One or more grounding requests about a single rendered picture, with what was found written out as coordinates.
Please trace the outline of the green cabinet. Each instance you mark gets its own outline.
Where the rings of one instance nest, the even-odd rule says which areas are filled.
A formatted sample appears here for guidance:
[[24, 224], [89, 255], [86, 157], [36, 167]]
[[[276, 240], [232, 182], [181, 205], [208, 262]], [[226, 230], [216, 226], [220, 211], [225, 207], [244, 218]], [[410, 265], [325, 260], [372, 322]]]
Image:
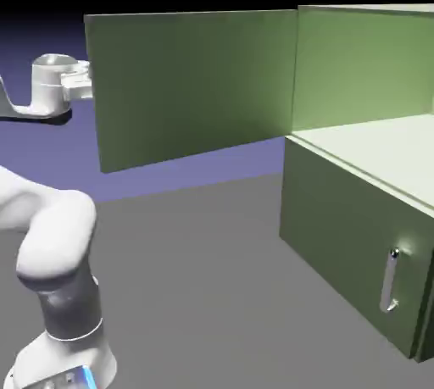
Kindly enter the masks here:
[[286, 139], [434, 218], [434, 4], [301, 7]]

